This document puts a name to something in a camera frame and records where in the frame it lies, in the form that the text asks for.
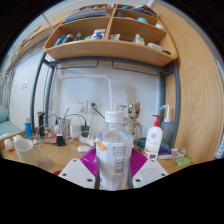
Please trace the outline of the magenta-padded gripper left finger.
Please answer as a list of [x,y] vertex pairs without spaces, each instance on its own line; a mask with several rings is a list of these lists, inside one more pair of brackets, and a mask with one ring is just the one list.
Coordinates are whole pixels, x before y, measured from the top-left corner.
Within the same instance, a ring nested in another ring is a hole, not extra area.
[[80,159],[72,158],[59,177],[84,188],[95,189],[98,174],[96,149],[88,151]]

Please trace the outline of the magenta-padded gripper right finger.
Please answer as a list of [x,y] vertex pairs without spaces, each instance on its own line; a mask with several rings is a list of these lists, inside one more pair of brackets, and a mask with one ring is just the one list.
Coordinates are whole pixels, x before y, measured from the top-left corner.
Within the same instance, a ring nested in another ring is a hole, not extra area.
[[140,188],[166,177],[168,173],[155,159],[147,159],[136,149],[132,149],[130,157],[128,188]]

